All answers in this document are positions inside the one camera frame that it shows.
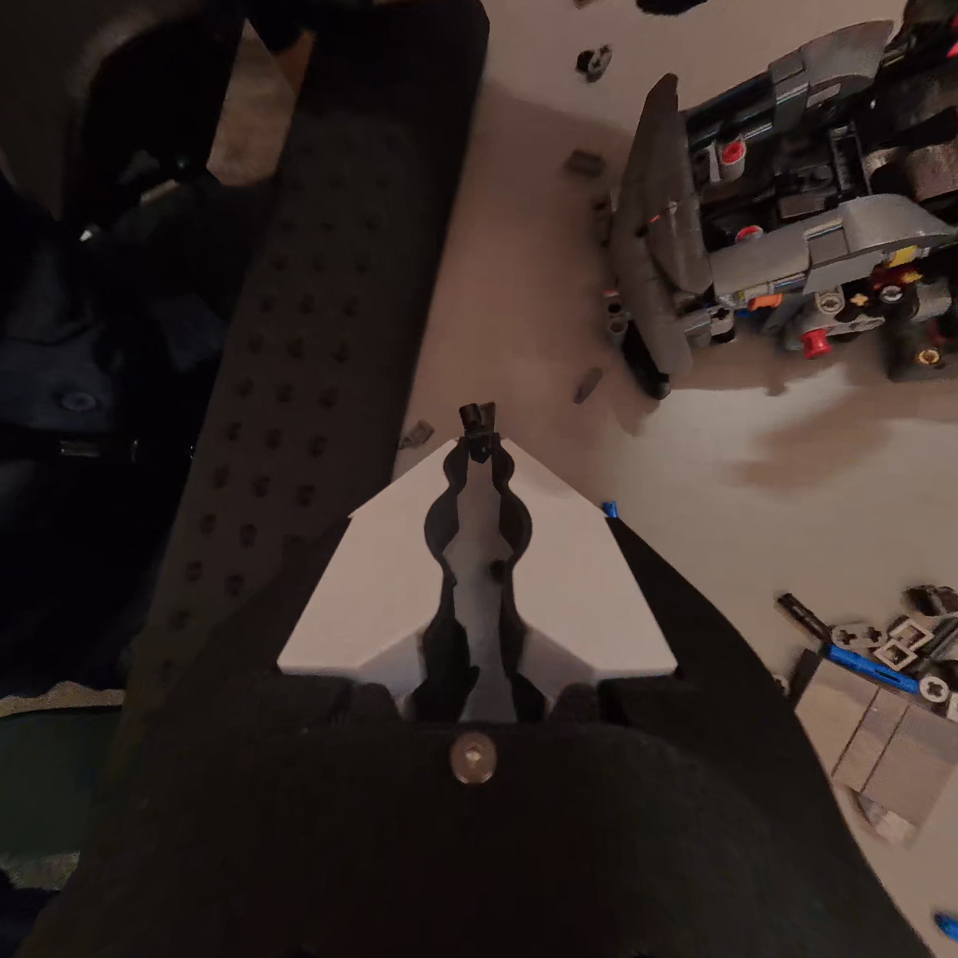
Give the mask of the black perforated board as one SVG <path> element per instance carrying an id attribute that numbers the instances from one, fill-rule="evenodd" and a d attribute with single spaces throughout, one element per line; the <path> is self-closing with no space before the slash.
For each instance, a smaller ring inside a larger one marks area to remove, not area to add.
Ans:
<path id="1" fill-rule="evenodd" d="M 389 485 L 483 84 L 483 2 L 323 8 L 119 727 L 280 651 Z"/>

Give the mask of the lego car model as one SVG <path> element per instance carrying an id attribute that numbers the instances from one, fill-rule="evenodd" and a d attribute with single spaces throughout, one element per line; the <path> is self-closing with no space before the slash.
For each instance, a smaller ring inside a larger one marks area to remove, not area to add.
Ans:
<path id="1" fill-rule="evenodd" d="M 956 377 L 956 69 L 956 2 L 907 2 L 687 109 L 655 83 L 596 207 L 647 396 L 741 320 L 809 360 L 880 331 L 890 380 Z"/>

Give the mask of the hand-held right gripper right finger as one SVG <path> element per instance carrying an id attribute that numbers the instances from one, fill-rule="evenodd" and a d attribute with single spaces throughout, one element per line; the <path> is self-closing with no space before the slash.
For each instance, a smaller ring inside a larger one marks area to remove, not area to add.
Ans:
<path id="1" fill-rule="evenodd" d="M 673 676 L 678 660 L 606 513 L 511 439 L 491 454 L 503 571 L 500 657 L 522 723 L 571 685 Z"/>

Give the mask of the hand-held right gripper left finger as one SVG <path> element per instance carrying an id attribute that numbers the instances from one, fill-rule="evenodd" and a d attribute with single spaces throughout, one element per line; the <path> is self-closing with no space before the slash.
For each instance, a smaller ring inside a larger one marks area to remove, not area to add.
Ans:
<path id="1" fill-rule="evenodd" d="M 378 684 L 421 722 L 455 723 L 476 686 L 446 551 L 469 443 L 445 443 L 351 515 L 280 653 L 287 675 Z"/>

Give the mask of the black office chair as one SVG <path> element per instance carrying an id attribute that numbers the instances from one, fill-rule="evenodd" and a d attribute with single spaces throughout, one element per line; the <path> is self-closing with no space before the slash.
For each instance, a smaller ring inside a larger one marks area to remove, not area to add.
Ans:
<path id="1" fill-rule="evenodd" d="M 3 170 L 56 219 L 105 225 L 203 175 L 240 2 L 3 1 Z"/>

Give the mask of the scattered loose lego pieces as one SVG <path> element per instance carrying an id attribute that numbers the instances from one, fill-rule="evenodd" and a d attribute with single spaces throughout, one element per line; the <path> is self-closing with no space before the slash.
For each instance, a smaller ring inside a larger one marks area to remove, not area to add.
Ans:
<path id="1" fill-rule="evenodd" d="M 469 772 L 494 765 L 494 838 L 519 830 L 519 903 L 544 905 L 533 930 L 557 928 L 570 956 L 864 956 L 858 924 L 838 900 L 858 892 L 844 842 L 833 842 L 819 811 L 823 773 L 793 704 L 759 658 L 701 593 L 681 596 L 655 579 L 644 585 L 645 552 L 617 519 L 608 524 L 671 646 L 678 669 L 658 678 L 571 685 L 541 722 L 498 727 L 489 743 L 469 731 L 453 748 Z M 940 632 L 831 631 L 798 602 L 779 604 L 819 640 L 814 651 L 911 696 L 953 688 L 916 673 Z"/>

